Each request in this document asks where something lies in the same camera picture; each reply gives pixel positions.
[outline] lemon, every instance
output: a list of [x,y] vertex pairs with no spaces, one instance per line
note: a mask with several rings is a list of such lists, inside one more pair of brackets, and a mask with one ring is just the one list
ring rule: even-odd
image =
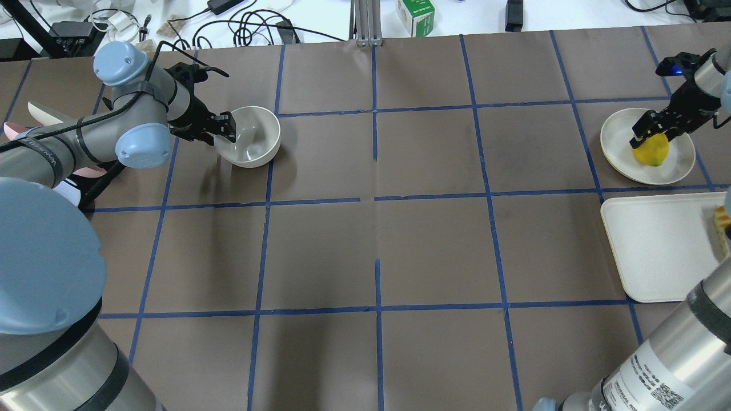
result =
[[660,132],[645,140],[641,146],[632,149],[635,159],[644,165],[657,167],[662,165],[670,150],[670,143],[665,133]]

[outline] white bowl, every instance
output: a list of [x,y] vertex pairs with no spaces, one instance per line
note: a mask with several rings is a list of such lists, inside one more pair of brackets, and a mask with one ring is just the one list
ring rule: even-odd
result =
[[695,147],[688,133],[670,142],[670,151],[658,167],[644,165],[632,154],[629,145],[635,136],[632,126],[646,111],[646,108],[626,108],[607,118],[599,134],[604,157],[623,176],[639,183],[660,186],[682,180],[695,165]]
[[267,164],[281,145],[281,127],[274,113],[264,107],[247,106],[232,111],[236,120],[236,142],[213,136],[219,155],[233,165],[254,168]]

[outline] green box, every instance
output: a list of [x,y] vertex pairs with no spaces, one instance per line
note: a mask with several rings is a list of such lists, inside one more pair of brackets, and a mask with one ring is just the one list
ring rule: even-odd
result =
[[436,10],[429,0],[398,0],[396,12],[411,37],[426,37],[434,29]]

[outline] label sticker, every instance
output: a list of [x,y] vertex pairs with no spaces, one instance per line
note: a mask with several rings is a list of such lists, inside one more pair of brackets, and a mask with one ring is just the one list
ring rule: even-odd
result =
[[672,411],[695,390],[675,378],[645,341],[602,387],[615,411]]

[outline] pink object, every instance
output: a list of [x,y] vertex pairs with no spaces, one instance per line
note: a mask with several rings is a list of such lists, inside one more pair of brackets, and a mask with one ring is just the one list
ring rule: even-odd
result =
[[[7,136],[8,140],[15,140],[16,138],[18,138],[18,135],[21,132],[28,131],[27,128],[15,123],[3,124],[3,130],[5,131],[5,135]],[[80,168],[79,170],[76,170],[74,172],[75,175],[86,178],[99,178],[106,173],[107,171],[105,169],[96,165],[86,168]]]

